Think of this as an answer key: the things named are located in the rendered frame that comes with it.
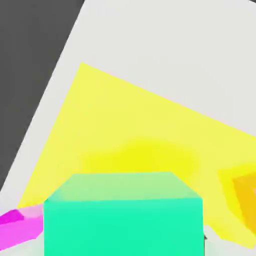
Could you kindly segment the small magenta cube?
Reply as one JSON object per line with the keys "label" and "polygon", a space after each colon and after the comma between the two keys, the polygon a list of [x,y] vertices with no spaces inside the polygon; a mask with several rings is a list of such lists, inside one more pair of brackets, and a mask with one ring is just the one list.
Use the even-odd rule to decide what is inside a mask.
{"label": "small magenta cube", "polygon": [[0,251],[36,239],[43,229],[42,204],[9,210],[0,215]]}

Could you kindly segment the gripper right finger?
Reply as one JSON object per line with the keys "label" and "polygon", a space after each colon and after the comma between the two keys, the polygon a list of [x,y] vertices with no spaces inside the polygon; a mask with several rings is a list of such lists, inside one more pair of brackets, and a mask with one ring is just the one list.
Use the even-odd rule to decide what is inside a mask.
{"label": "gripper right finger", "polygon": [[256,256],[254,248],[246,248],[235,242],[221,239],[209,226],[203,226],[204,232],[204,256]]}

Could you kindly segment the small orange cube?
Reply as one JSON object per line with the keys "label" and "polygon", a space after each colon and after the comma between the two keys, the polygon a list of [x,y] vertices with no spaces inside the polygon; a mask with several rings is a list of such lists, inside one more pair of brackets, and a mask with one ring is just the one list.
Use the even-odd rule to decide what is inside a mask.
{"label": "small orange cube", "polygon": [[233,179],[245,225],[256,235],[256,172]]}

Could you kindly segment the small green cube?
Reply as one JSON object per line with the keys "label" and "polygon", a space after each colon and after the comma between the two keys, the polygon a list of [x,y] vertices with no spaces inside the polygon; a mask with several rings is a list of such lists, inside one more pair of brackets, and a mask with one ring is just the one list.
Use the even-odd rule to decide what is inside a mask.
{"label": "small green cube", "polygon": [[204,256],[203,200],[172,172],[74,174],[43,210],[44,256]]}

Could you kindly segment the large yellow box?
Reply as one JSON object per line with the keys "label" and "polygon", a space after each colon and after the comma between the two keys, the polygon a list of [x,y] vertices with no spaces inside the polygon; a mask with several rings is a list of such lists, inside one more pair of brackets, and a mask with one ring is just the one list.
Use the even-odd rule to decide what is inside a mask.
{"label": "large yellow box", "polygon": [[233,185],[256,172],[256,137],[82,63],[20,208],[42,203],[74,173],[172,171],[203,198],[204,223],[247,248]]}

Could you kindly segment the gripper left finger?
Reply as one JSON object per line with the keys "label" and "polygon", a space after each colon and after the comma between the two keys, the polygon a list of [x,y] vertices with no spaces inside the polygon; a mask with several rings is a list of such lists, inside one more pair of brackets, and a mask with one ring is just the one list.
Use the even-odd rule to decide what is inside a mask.
{"label": "gripper left finger", "polygon": [[44,256],[44,232],[36,239],[1,250],[0,256]]}

